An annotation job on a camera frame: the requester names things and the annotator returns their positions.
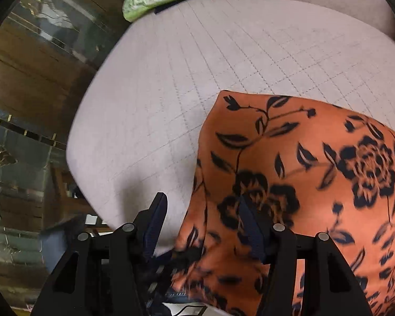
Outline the orange black floral garment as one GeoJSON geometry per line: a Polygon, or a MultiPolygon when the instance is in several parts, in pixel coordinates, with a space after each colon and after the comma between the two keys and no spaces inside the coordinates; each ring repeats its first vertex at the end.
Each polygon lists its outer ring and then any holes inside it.
{"type": "Polygon", "coordinates": [[[395,313],[395,131],[321,101],[222,91],[200,131],[172,288],[254,315],[268,266],[250,253],[246,200],[297,234],[327,233],[374,315],[395,313]]]}

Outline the dark wooden cabinet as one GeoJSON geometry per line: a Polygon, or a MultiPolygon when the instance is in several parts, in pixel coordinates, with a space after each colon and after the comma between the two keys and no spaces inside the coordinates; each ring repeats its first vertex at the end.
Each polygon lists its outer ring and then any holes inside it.
{"type": "Polygon", "coordinates": [[[70,127],[127,29],[124,0],[0,0],[0,292],[28,313],[47,276],[38,239],[70,127]]]}

